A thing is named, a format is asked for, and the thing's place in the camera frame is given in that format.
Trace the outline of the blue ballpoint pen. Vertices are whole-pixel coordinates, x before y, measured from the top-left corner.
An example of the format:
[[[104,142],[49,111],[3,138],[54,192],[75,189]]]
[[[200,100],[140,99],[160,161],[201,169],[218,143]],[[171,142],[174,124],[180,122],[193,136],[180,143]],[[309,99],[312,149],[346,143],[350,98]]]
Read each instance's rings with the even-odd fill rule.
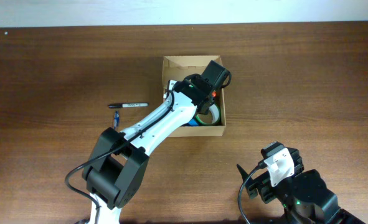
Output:
[[[120,115],[118,110],[115,111],[114,113],[114,118],[113,118],[113,129],[116,131],[118,129],[120,123]]]

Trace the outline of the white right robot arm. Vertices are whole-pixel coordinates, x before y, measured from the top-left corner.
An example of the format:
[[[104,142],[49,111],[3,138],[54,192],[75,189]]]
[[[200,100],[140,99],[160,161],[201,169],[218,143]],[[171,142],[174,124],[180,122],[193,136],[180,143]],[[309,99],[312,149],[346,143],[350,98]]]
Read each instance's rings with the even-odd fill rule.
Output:
[[[337,195],[317,170],[304,170],[299,150],[275,142],[261,154],[263,159],[249,173],[237,165],[243,179],[237,202],[246,223],[362,223],[339,206]],[[244,190],[250,199],[259,195],[265,204],[279,200],[284,213],[277,218],[247,218],[242,207]]]

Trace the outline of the green tape roll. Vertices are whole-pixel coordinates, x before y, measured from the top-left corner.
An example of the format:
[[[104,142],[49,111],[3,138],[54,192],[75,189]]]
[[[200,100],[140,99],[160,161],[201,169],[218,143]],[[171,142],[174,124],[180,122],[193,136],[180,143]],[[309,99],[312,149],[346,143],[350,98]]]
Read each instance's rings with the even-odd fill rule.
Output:
[[[220,109],[217,105],[210,106],[206,114],[197,114],[195,116],[195,120],[203,126],[215,126],[219,123],[220,118]]]

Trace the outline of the blue plastic case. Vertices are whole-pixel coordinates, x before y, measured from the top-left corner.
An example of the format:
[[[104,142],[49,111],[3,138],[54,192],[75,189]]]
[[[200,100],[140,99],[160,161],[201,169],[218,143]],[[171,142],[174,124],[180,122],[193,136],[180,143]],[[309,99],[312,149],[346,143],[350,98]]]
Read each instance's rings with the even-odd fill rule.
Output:
[[[187,126],[199,126],[199,123],[197,122],[196,119],[192,119],[186,125]]]

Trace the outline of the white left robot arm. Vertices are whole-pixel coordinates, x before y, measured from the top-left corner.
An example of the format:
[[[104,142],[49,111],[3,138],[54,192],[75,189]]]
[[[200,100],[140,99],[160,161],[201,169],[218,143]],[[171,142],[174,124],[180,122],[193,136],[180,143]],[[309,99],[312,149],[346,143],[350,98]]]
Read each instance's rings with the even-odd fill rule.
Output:
[[[213,94],[230,84],[231,73],[210,61],[202,74],[174,84],[166,100],[144,119],[118,132],[101,133],[82,178],[92,199],[89,223],[117,223],[121,209],[133,198],[152,152],[177,128],[214,105]]]

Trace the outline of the black marker pen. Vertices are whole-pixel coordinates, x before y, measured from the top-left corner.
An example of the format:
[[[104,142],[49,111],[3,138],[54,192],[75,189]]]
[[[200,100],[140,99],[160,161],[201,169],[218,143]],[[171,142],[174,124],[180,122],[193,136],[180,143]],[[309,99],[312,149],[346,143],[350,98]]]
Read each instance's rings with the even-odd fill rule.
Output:
[[[108,105],[109,109],[147,107],[148,103],[112,103]]]

